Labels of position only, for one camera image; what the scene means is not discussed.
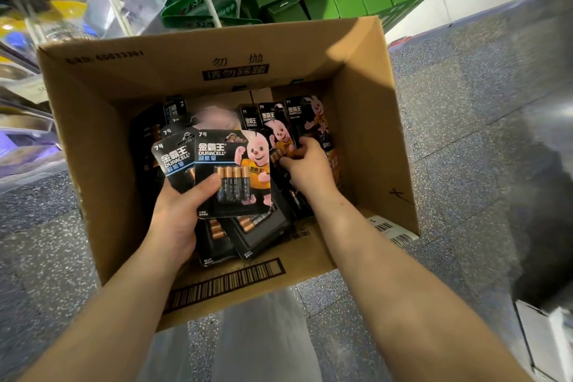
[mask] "person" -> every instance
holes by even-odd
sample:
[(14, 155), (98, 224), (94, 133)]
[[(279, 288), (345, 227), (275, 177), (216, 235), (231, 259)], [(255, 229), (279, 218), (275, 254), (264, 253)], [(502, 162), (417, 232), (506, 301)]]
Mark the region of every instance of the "person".
[[(310, 202), (328, 250), (393, 379), (531, 381), (462, 299), (405, 251), (382, 239), (340, 194), (318, 142), (311, 138), (300, 142), (303, 147), (295, 150), (295, 157), (283, 157), (281, 164)], [(166, 181), (139, 249), (21, 380), (134, 380), (177, 270), (195, 248), (197, 207), (219, 185), (219, 176), (213, 174), (180, 195)], [(308, 347), (302, 351), (309, 355)], [(226, 365), (232, 363), (216, 358), (214, 372)], [(315, 380), (314, 376), (297, 380)], [(233, 380), (247, 379), (235, 374)]]

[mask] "speckled floor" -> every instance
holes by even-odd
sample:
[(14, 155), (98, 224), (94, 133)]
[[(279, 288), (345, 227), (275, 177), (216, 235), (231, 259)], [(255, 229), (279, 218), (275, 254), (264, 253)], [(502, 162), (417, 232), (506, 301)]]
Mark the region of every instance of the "speckled floor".
[[(422, 238), (407, 248), (529, 366), (512, 300), (573, 276), (573, 0), (530, 0), (391, 50)], [(0, 378), (96, 290), (63, 173), (0, 197)], [(325, 381), (391, 380), (338, 271), (292, 287)], [(190, 322), (209, 381), (219, 314)]]

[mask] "person's right hand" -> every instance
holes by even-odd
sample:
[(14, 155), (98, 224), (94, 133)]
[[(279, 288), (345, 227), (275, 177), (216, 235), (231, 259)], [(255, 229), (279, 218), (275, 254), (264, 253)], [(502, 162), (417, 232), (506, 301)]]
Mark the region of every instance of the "person's right hand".
[(336, 193), (328, 157), (316, 139), (302, 137), (302, 147), (293, 152), (294, 159), (282, 157), (281, 165), (290, 173), (292, 183), (310, 202)]

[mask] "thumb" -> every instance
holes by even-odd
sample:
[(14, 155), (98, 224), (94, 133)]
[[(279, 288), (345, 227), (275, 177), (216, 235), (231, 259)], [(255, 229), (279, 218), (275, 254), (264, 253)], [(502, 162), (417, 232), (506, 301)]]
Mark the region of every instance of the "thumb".
[(185, 209), (196, 210), (198, 206), (218, 191), (219, 187), (221, 187), (221, 177), (218, 174), (212, 174), (193, 189), (185, 192), (179, 202), (184, 205)]
[(293, 165), (295, 164), (295, 161), (292, 160), (290, 157), (281, 157), (281, 159), (278, 162), (281, 164), (283, 168), (285, 168), (289, 172), (292, 169)]

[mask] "white barcode label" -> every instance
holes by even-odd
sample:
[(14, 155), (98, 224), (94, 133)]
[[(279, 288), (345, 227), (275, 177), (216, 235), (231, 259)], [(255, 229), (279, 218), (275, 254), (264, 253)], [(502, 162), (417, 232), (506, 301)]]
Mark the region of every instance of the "white barcode label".
[(384, 219), (381, 216), (372, 216), (367, 219), (374, 228), (376, 228), (384, 237), (393, 241), (398, 246), (404, 246), (411, 241), (417, 241), (419, 237), (404, 227), (394, 222)]

